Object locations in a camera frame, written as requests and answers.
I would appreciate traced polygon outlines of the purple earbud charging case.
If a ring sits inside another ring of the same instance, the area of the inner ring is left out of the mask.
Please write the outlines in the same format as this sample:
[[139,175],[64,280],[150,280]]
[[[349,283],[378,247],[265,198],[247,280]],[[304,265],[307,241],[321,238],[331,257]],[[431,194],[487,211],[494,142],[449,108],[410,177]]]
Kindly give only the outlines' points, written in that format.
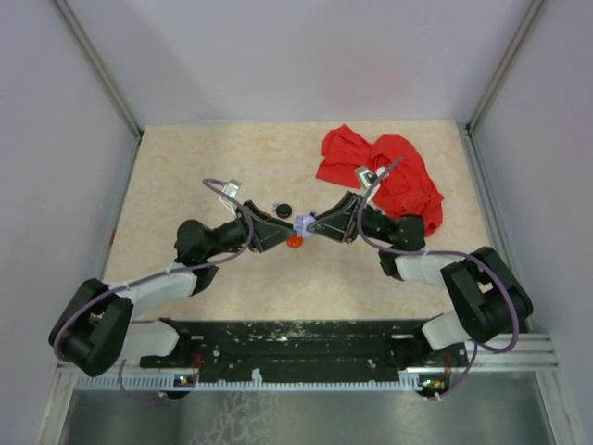
[[296,235],[302,238],[313,237],[314,233],[309,229],[309,226],[315,222],[316,218],[311,214],[298,214],[293,223]]

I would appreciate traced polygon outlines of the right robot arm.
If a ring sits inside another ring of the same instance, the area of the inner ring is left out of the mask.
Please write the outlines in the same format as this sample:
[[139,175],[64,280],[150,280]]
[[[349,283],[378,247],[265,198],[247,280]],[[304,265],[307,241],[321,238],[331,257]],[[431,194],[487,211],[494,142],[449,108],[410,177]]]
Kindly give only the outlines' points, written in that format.
[[463,252],[426,250],[423,218],[391,218],[347,192],[331,209],[303,224],[307,233],[350,243],[359,236],[378,249],[384,274],[403,282],[446,289],[453,309],[426,322],[413,345],[415,359],[436,366],[447,347],[467,340],[485,344],[532,315],[533,302],[499,254],[490,247]]

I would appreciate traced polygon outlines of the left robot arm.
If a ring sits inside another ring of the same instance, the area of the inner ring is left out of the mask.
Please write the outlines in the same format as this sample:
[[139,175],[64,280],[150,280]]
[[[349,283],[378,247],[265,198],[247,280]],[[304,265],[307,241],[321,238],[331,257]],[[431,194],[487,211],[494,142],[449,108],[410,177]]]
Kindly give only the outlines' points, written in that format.
[[216,228],[183,222],[174,244],[177,256],[164,269],[136,280],[105,284],[92,278],[76,290],[48,338],[55,355],[90,377],[114,364],[160,356],[170,366],[187,365],[193,346],[170,322],[133,325],[140,315],[176,299],[197,295],[213,281],[221,264],[246,250],[262,253],[296,234],[293,226],[241,205],[235,219]]

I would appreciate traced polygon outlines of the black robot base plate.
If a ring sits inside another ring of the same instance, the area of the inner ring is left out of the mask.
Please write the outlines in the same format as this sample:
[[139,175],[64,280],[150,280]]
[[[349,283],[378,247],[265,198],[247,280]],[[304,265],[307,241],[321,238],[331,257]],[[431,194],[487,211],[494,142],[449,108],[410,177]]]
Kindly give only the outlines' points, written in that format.
[[413,367],[468,363],[463,343],[433,350],[420,320],[177,322],[169,355],[148,355],[144,369],[192,368],[204,383],[397,382]]

